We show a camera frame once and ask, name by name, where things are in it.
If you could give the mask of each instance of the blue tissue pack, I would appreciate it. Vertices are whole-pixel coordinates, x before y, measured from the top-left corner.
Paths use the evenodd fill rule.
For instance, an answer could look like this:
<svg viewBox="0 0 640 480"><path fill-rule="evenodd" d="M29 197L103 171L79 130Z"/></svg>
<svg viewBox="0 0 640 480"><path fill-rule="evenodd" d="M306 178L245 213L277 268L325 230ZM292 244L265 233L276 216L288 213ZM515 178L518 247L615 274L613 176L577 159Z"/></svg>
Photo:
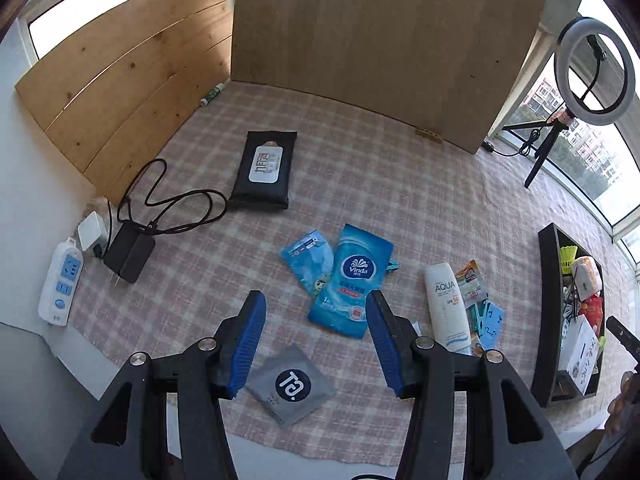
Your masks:
<svg viewBox="0 0 640 480"><path fill-rule="evenodd" d="M361 338L367 331L365 300L380 288L393 252L391 242L345 224L334 254L334 271L309 311L309 320Z"/></svg>
<svg viewBox="0 0 640 480"><path fill-rule="evenodd" d="M313 297L322 290L334 268L334 252L317 229L284 248L280 256Z"/></svg>

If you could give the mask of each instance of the gray packet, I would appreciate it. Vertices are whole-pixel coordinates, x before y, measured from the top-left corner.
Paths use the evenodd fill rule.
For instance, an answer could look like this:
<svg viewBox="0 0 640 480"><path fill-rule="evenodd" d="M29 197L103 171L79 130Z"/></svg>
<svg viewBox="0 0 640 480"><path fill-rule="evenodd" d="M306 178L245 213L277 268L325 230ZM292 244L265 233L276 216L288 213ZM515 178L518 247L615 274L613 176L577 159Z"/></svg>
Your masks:
<svg viewBox="0 0 640 480"><path fill-rule="evenodd" d="M288 428L335 395L335 388L296 345L269 357L246 387Z"/></svg>

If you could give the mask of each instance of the white charger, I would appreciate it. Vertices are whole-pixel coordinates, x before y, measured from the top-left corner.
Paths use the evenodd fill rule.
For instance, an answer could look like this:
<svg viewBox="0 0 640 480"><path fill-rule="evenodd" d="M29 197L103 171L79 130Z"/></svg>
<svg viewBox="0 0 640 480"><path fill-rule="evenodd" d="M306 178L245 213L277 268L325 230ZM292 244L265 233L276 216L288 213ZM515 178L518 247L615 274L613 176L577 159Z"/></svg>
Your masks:
<svg viewBox="0 0 640 480"><path fill-rule="evenodd" d="M108 241L107 229L104 226L104 220L97 212L93 211L80 222L78 237L82 252L92 249L96 245L100 245L102 250L105 250Z"/></svg>

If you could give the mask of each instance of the wooden block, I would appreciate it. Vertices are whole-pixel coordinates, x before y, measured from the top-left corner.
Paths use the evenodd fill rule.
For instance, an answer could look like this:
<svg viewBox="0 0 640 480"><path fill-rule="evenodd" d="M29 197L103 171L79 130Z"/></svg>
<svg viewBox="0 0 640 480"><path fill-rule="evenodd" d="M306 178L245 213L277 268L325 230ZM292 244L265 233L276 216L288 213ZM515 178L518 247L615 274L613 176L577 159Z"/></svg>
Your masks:
<svg viewBox="0 0 640 480"><path fill-rule="evenodd" d="M236 0L232 78L357 105L475 152L545 0Z"/></svg>
<svg viewBox="0 0 640 480"><path fill-rule="evenodd" d="M229 77L231 38L200 54L144 102L84 172L98 194L118 203L136 173L198 108L201 97Z"/></svg>
<svg viewBox="0 0 640 480"><path fill-rule="evenodd" d="M91 81L53 121L47 135L84 171L151 94L204 51L228 38L231 30L232 15L221 3L158 32Z"/></svg>
<svg viewBox="0 0 640 480"><path fill-rule="evenodd" d="M415 134L417 136L421 136L425 139L432 140L437 144L442 144L442 137L434 132L430 132L429 130L421 130L420 128L415 129Z"/></svg>
<svg viewBox="0 0 640 480"><path fill-rule="evenodd" d="M111 63L160 30L225 0L127 0L52 49L15 88L46 130L55 117Z"/></svg>

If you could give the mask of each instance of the red package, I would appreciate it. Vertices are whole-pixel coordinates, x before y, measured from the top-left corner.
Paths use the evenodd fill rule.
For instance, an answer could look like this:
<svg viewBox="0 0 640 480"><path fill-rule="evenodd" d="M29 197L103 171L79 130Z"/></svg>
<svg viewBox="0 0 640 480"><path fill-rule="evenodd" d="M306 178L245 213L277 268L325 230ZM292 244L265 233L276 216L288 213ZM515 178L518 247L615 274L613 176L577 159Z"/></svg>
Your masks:
<svg viewBox="0 0 640 480"><path fill-rule="evenodd" d="M602 298L599 296L591 296L580 304L578 316L584 314L593 328L596 336L600 336L600 326L602 325Z"/></svg>

